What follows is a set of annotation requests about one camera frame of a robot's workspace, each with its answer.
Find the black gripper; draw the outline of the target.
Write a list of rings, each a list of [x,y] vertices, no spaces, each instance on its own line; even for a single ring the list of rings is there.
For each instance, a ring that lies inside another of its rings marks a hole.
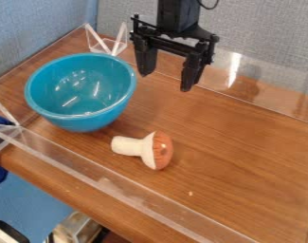
[[[167,30],[131,17],[134,30],[131,40],[135,45],[137,63],[141,75],[150,75],[157,68],[158,50],[187,57],[182,70],[181,90],[189,92],[198,84],[204,66],[214,62],[219,36],[193,24],[183,31]]]

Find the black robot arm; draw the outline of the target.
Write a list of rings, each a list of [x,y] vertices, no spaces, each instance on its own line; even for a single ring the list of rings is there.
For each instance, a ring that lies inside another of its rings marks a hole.
[[[145,77],[157,69],[158,52],[165,50],[186,58],[182,70],[181,90],[187,92],[199,83],[206,65],[214,62],[219,36],[199,26],[200,9],[208,8],[200,0],[159,0],[157,24],[131,17],[138,70]]]

